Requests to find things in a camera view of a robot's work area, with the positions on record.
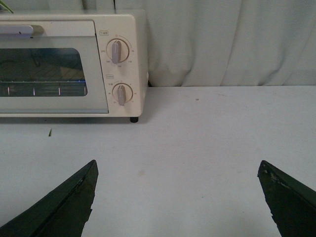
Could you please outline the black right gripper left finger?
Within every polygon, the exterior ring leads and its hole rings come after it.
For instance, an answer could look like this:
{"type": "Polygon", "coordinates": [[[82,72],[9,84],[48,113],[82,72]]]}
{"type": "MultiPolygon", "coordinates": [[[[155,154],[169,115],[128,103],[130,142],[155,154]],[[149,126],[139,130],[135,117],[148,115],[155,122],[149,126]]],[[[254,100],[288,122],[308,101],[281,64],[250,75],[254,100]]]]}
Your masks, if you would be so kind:
{"type": "Polygon", "coordinates": [[[90,161],[0,228],[2,237],[80,237],[92,212],[98,167],[90,161]]]}

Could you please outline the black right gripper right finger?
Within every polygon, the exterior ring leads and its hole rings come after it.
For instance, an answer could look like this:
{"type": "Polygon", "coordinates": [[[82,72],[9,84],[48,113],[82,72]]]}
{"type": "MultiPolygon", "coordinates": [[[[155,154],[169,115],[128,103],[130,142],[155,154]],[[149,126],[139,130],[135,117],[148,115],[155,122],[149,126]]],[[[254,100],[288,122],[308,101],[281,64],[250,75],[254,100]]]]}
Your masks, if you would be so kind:
{"type": "Polygon", "coordinates": [[[263,160],[258,178],[282,237],[316,235],[316,192],[263,160]]]}

